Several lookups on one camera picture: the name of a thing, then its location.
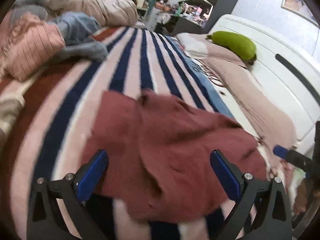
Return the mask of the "dark tall bookshelf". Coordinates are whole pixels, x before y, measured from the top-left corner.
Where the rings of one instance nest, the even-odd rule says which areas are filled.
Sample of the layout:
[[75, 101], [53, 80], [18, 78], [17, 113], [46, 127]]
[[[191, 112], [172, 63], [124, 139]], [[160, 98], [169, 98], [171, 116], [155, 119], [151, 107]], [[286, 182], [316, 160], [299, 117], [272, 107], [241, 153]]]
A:
[[231, 14], [238, 0], [209, 0], [213, 2], [209, 20], [204, 27], [200, 27], [185, 19], [179, 19], [171, 36], [179, 33], [207, 34], [212, 29], [217, 20], [225, 15]]

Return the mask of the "grey pink patchwork duvet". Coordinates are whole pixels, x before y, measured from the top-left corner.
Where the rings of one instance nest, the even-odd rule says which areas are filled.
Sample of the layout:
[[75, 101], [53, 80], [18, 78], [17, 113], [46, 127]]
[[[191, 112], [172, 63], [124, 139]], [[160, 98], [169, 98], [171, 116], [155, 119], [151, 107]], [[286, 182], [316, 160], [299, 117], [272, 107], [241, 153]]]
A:
[[16, 0], [14, 7], [39, 5], [60, 15], [64, 12], [83, 12], [104, 26], [133, 26], [138, 12], [132, 0]]

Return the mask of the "dark red pants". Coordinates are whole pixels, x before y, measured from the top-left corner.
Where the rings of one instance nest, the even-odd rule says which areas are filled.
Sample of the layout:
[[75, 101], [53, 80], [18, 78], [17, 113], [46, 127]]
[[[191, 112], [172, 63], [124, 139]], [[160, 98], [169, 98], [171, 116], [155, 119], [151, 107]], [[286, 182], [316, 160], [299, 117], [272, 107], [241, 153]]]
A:
[[220, 150], [242, 172], [266, 178], [256, 139], [233, 119], [173, 95], [138, 99], [107, 91], [82, 161], [105, 150], [109, 165], [95, 192], [121, 199], [138, 220], [181, 223], [213, 212], [227, 198], [209, 157]]

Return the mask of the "pink ribbed pillow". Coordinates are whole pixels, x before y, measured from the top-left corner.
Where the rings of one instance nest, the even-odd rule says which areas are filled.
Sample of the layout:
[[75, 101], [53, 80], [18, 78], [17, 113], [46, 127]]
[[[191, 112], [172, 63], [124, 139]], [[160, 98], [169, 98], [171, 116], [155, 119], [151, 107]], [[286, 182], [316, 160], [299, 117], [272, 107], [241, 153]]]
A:
[[290, 117], [272, 103], [257, 87], [243, 63], [201, 59], [237, 101], [246, 118], [270, 152], [279, 145], [291, 149], [296, 142], [296, 129]]

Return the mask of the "pink checked garment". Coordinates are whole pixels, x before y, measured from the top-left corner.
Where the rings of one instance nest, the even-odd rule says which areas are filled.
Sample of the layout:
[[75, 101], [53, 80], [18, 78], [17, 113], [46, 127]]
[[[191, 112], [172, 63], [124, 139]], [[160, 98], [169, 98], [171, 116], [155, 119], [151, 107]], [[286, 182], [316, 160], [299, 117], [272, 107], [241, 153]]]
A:
[[1, 44], [1, 78], [11, 76], [22, 82], [65, 46], [57, 25], [26, 12]]

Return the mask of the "pink and white pillow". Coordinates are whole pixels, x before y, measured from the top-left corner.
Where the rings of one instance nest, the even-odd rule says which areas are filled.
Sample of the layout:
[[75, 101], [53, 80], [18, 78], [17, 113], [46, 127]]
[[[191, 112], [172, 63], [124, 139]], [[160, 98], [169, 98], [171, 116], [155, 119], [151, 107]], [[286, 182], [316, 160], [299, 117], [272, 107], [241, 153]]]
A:
[[235, 53], [206, 40], [206, 34], [180, 33], [175, 37], [188, 57], [194, 59], [212, 57], [246, 68], [245, 63]]

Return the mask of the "striped plush bed blanket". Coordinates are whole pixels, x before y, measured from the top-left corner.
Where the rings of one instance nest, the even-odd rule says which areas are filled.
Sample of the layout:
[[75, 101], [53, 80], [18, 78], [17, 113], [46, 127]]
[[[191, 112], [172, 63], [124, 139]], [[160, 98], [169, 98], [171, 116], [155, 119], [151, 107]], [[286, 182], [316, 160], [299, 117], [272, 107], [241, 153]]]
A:
[[25, 107], [1, 158], [1, 220], [21, 239], [27, 237], [34, 181], [76, 171], [98, 113], [117, 99], [136, 100], [143, 85], [194, 108], [232, 116], [254, 132], [222, 83], [187, 58], [174, 39], [128, 27], [105, 29], [95, 38], [110, 51], [105, 62], [50, 67], [23, 91]]

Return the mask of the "dark cluttered desk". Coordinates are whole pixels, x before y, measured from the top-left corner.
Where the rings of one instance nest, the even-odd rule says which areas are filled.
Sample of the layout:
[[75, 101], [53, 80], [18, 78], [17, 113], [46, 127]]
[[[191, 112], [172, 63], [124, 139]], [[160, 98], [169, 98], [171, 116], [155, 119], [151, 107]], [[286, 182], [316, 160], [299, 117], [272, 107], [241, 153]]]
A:
[[156, 26], [154, 32], [168, 36], [180, 33], [202, 34], [210, 18], [213, 6], [208, 3], [170, 5], [156, 2]]

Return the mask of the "white bed headboard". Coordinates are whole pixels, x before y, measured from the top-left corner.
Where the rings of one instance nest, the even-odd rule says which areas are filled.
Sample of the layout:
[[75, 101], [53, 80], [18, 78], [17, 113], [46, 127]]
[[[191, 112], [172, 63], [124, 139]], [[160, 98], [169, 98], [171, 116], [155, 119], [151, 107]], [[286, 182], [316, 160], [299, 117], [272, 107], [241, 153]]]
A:
[[266, 97], [291, 118], [295, 146], [306, 154], [314, 146], [319, 121], [319, 63], [283, 35], [253, 21], [223, 15], [210, 32], [220, 30], [242, 34], [255, 43], [257, 60], [250, 72]]

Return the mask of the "blue jeans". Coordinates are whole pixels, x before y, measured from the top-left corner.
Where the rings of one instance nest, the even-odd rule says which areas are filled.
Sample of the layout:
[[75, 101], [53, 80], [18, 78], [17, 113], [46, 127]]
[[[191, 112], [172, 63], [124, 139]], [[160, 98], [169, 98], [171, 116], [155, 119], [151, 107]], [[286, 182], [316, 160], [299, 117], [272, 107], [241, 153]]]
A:
[[83, 12], [70, 11], [49, 20], [48, 23], [58, 27], [66, 44], [50, 59], [51, 63], [60, 63], [72, 57], [103, 62], [108, 56], [106, 45], [91, 36], [101, 29], [94, 17]]

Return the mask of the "framed wall picture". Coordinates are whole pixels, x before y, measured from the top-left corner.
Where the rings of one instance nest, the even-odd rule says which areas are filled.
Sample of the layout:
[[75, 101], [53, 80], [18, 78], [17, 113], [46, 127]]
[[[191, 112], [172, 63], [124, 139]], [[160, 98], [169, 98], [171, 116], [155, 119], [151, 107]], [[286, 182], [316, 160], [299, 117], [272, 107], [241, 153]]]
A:
[[319, 26], [312, 12], [303, 0], [283, 0], [281, 8], [288, 10], [305, 20], [313, 23], [315, 26]]

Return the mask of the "green plush toy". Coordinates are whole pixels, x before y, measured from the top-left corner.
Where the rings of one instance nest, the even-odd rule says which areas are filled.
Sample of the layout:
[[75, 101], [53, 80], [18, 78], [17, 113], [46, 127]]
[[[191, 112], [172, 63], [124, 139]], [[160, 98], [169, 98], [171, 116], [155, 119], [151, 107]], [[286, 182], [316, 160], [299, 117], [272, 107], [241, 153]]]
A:
[[216, 31], [207, 35], [206, 40], [211, 40], [213, 44], [229, 49], [249, 66], [252, 66], [257, 59], [256, 45], [244, 35], [228, 31]]

